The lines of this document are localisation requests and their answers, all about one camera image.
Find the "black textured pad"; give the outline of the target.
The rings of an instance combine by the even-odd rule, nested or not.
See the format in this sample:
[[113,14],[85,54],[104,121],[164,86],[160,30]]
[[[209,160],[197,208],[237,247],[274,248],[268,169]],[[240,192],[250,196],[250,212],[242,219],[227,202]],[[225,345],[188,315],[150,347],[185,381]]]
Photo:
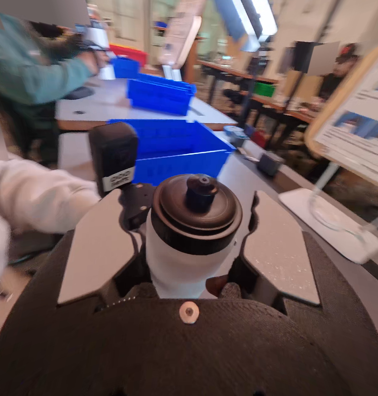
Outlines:
[[94,89],[87,87],[87,86],[81,86],[69,94],[65,95],[62,99],[63,100],[79,100],[85,97],[92,96],[95,93]]

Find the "small grey charger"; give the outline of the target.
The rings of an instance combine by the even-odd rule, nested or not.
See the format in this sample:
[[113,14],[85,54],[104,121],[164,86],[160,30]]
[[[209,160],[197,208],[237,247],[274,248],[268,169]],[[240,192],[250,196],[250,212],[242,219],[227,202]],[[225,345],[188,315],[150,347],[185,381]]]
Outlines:
[[235,148],[243,147],[244,143],[250,140],[250,137],[241,128],[238,128],[238,130],[233,131],[231,134],[231,144]]

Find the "white plastic bottle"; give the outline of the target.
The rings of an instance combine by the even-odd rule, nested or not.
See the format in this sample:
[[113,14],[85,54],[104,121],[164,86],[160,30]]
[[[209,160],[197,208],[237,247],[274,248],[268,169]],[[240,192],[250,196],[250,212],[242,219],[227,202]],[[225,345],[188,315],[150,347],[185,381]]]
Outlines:
[[223,250],[211,255],[191,255],[167,245],[157,235],[151,221],[146,220],[146,261],[151,279],[162,299],[199,298],[206,280],[216,276],[234,250],[234,238]]

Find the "person's left forearm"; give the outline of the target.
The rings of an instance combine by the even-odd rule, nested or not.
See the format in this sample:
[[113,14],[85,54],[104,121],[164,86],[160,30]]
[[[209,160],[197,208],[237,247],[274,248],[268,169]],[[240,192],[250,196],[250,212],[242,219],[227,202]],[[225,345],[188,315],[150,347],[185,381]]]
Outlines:
[[0,232],[64,234],[100,201],[94,182],[20,158],[0,160]]

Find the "blue plastic bin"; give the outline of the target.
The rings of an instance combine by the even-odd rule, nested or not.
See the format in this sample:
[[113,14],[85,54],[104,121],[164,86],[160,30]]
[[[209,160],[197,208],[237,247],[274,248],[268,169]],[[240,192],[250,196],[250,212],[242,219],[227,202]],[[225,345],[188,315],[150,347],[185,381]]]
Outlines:
[[127,57],[115,57],[111,60],[116,79],[137,79],[140,74],[140,63]]
[[139,138],[134,183],[159,185],[181,174],[206,174],[216,178],[235,148],[198,121],[111,119],[122,121]]
[[127,80],[126,96],[134,108],[186,116],[196,92],[193,84],[140,73]]

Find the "long wooden table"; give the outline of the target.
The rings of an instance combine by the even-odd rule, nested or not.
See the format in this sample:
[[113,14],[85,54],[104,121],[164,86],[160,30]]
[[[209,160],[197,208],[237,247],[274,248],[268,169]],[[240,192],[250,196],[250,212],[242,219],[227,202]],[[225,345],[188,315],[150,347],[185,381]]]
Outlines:
[[207,76],[213,77],[207,99],[207,103],[209,105],[212,104],[216,85],[219,81],[232,83],[240,87],[248,86],[249,82],[253,79],[255,79],[255,81],[257,82],[261,82],[269,85],[278,83],[278,80],[266,78],[263,76],[252,77],[250,74],[246,72],[238,71],[231,67],[224,67],[215,62],[199,60],[198,63],[201,65],[201,70],[205,72]]

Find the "black bottle lid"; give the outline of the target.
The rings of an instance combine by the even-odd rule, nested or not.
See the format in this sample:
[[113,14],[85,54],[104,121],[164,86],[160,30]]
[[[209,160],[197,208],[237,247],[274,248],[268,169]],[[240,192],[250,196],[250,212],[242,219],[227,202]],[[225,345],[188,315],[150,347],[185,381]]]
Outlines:
[[243,211],[236,195],[205,174],[172,176],[153,194],[151,224],[168,246],[189,255],[211,255],[230,245]]

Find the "green plastic bin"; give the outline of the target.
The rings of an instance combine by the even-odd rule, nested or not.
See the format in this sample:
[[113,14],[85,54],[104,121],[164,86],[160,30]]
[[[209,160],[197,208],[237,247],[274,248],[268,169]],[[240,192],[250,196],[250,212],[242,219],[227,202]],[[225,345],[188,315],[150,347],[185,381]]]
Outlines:
[[276,85],[264,82],[256,82],[253,93],[259,96],[271,98],[275,92],[275,89]]

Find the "black monitor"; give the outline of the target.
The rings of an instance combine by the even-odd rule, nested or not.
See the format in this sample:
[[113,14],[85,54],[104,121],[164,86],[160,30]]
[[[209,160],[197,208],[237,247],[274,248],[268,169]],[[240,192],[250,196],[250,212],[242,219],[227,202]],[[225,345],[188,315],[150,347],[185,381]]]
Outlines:
[[292,68],[295,71],[308,73],[311,62],[315,63],[317,52],[323,43],[296,41],[293,49]]

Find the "grey power adapter box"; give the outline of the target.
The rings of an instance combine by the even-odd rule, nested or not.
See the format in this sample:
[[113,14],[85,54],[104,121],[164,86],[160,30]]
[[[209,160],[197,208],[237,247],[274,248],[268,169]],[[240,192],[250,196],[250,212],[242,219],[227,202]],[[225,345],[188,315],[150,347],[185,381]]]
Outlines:
[[265,151],[262,153],[256,167],[259,171],[269,177],[274,177],[280,167],[285,164],[285,159],[276,155],[274,152]]

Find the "red plastic bin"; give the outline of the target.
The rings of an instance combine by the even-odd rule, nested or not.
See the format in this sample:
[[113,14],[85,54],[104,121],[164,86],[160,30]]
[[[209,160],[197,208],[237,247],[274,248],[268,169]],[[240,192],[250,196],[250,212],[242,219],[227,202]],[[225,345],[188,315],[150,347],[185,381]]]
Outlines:
[[140,67],[147,64],[148,54],[133,47],[126,47],[118,44],[109,44],[110,50],[120,57],[126,57],[139,62]]

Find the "person's right hand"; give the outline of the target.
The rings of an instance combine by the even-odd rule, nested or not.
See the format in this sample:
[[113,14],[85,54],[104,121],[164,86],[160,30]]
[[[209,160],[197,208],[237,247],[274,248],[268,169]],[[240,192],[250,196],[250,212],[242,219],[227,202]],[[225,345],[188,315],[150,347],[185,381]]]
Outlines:
[[228,282],[228,275],[215,276],[206,280],[206,290],[211,295],[219,298],[221,291]]

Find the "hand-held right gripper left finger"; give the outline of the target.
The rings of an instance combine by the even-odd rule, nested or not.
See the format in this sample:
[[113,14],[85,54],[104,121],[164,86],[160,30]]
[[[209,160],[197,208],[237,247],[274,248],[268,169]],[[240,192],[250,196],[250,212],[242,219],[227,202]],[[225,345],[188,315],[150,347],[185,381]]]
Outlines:
[[115,276],[138,254],[138,233],[119,223],[121,190],[113,190],[76,226],[58,296],[58,305],[99,297],[106,305],[119,300]]

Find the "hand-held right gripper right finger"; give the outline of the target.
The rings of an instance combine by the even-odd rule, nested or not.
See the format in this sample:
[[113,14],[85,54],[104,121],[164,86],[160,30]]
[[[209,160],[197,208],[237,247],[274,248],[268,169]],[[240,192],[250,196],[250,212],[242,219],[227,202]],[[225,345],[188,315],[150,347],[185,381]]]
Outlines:
[[257,191],[255,197],[256,227],[247,235],[242,250],[257,275],[249,294],[269,306],[280,297],[319,306],[301,226],[264,191]]

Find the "studio light panel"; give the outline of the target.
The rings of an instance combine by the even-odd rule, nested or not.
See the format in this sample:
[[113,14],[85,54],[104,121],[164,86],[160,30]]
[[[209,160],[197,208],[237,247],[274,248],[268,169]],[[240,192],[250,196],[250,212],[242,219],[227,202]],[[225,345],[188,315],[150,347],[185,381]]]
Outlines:
[[267,0],[215,0],[228,35],[238,42],[246,36],[241,51],[254,53],[277,33],[277,23]]

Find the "wooden instruction board stand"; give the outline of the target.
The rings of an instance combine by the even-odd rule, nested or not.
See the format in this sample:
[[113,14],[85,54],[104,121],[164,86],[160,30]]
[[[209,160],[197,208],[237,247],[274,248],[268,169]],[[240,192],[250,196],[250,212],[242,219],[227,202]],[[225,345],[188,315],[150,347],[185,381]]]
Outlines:
[[312,190],[284,192],[279,200],[342,256],[363,265],[378,253],[378,217],[361,226],[321,192],[340,167],[378,187],[378,47],[360,61],[310,124],[305,144],[330,164]]
[[178,2],[174,14],[167,24],[164,44],[158,56],[166,79],[182,81],[180,69],[186,62],[196,40],[205,4],[205,0],[181,0]]

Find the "black office chair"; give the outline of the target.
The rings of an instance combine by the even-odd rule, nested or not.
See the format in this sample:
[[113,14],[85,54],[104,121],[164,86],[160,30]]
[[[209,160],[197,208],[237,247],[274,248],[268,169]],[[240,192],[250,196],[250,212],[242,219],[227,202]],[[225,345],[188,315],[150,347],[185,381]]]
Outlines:
[[246,98],[240,91],[232,89],[225,89],[223,95],[230,100],[232,106],[241,106]]

